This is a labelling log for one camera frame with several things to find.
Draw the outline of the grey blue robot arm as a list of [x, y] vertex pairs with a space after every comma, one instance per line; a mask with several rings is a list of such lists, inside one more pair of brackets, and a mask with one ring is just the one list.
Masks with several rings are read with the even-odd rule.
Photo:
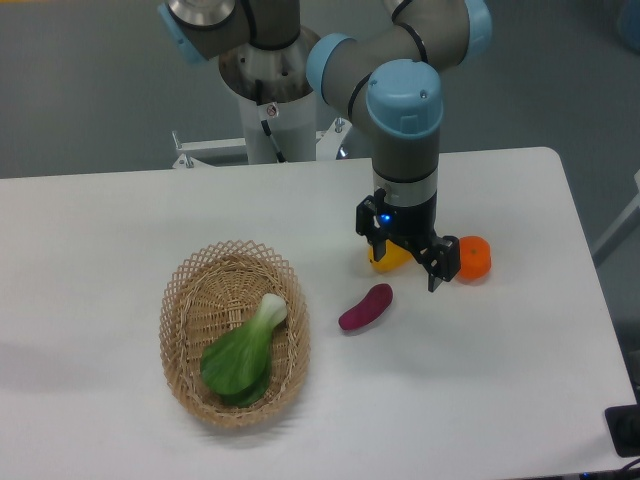
[[376, 259], [388, 244], [407, 250], [436, 288], [461, 267], [457, 238], [434, 227], [440, 75], [487, 49], [492, 19], [482, 1], [385, 7], [391, 27], [366, 41], [317, 35], [296, 1], [165, 1], [158, 12], [188, 61], [217, 61], [251, 163], [314, 159], [315, 99], [365, 134], [374, 192], [357, 206], [356, 230]]

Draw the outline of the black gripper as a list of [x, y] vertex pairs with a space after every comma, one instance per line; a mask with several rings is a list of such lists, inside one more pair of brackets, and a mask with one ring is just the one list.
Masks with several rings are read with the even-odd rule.
[[410, 252], [428, 273], [428, 291], [451, 281], [460, 270], [459, 239], [435, 231], [437, 195], [418, 205], [394, 206], [390, 194], [378, 188], [356, 207], [356, 233], [371, 246], [370, 261], [380, 262], [389, 240]]

